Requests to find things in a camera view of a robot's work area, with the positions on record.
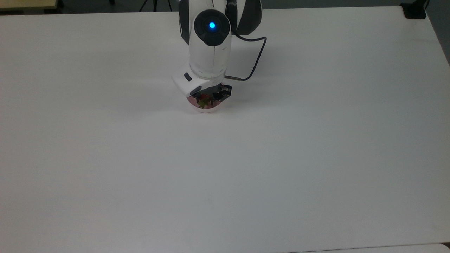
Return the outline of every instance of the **robotic arm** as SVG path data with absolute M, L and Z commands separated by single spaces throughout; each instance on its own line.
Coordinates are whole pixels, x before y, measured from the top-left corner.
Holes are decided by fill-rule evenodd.
M 222 84 L 231 35 L 248 35 L 258 27 L 261 2 L 181 0 L 179 14 L 181 37 L 189 45 L 190 57 L 172 79 L 190 102 L 195 100 L 200 108 L 213 107 L 231 95 L 231 86 Z

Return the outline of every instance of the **black button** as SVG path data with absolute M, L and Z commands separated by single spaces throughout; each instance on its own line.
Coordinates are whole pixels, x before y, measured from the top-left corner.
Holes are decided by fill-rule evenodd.
M 192 80 L 192 77 L 188 73 L 185 73 L 184 76 L 185 76 L 186 80 L 188 80 L 188 81 Z

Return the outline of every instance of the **white tabletop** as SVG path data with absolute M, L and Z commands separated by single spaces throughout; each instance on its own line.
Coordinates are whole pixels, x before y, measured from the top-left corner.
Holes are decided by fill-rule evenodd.
M 7 16 L 0 35 L 1 252 L 450 241 L 450 68 L 428 19 L 264 10 L 255 75 L 214 114 L 170 79 L 177 13 Z M 259 47 L 234 40 L 227 74 Z

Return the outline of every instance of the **black object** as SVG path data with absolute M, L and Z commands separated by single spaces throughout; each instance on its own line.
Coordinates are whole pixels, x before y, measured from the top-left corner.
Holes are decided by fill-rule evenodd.
M 427 17 L 427 14 L 423 6 L 427 1 L 429 3 L 429 0 L 416 0 L 412 4 L 400 4 L 400 6 L 403 8 L 403 14 L 405 15 L 405 18 L 425 19 Z
M 239 21 L 236 32 L 239 35 L 249 35 L 261 23 L 261 1 L 246 0 L 241 20 Z
M 188 73 L 184 73 L 186 80 L 192 81 L 192 77 Z
M 197 36 L 208 46 L 218 46 L 230 33 L 230 23 L 220 11 L 208 9 L 200 12 L 194 21 Z
M 225 15 L 229 19 L 231 31 L 239 35 L 249 35 L 261 23 L 261 1 L 246 0 L 242 10 L 241 19 L 238 24 L 238 6 L 236 0 L 227 0 Z
M 211 105 L 214 101 L 222 102 L 225 99 L 229 98 L 231 96 L 231 86 L 229 85 L 223 85 L 222 83 L 206 88 L 200 92 L 196 92 L 192 95 L 193 98 L 197 100 L 197 103 L 200 102 L 200 96 L 202 94 L 210 95 L 211 97 Z
M 235 31 L 238 27 L 238 5 L 236 0 L 227 0 L 225 15 L 231 25 L 231 31 Z
M 189 1 L 181 0 L 178 4 L 178 14 L 180 16 L 180 33 L 183 40 L 189 45 Z

